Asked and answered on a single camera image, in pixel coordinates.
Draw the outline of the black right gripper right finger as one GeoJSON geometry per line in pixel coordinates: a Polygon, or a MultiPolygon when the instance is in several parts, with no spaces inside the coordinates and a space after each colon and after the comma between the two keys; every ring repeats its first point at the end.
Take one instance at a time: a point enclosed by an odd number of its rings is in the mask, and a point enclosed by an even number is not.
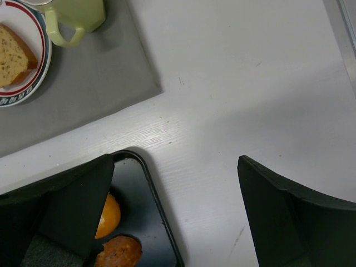
{"type": "Polygon", "coordinates": [[[238,177],[260,266],[355,266],[355,203],[287,179],[248,156],[238,177]]]}

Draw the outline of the orange croissant pastry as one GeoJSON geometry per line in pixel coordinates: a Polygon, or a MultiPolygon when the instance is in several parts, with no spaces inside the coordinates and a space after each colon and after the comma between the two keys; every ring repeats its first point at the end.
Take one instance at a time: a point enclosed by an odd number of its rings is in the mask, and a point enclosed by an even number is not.
{"type": "Polygon", "coordinates": [[[94,266],[135,266],[142,256],[141,244],[129,236],[117,236],[104,244],[96,256],[94,266]]]}

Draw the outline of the glazed orange donut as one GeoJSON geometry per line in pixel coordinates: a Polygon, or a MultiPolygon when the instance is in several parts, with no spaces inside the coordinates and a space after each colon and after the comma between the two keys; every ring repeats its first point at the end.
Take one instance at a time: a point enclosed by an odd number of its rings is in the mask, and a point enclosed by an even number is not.
{"type": "Polygon", "coordinates": [[[121,209],[116,199],[108,194],[97,227],[95,239],[104,238],[111,234],[119,225],[121,209]]]}

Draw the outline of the seeded bread slice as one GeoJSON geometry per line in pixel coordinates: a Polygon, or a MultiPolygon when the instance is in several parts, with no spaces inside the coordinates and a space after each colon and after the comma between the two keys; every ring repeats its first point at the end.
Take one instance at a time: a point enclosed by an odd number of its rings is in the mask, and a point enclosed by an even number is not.
{"type": "Polygon", "coordinates": [[[37,58],[27,43],[1,23],[1,87],[22,83],[37,66],[37,58]]]}

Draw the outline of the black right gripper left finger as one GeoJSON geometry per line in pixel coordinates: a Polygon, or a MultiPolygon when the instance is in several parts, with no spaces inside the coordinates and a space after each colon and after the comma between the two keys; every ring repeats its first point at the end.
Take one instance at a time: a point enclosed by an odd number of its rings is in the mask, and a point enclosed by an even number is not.
{"type": "Polygon", "coordinates": [[[113,158],[1,195],[1,266],[82,266],[111,186],[113,158]]]}

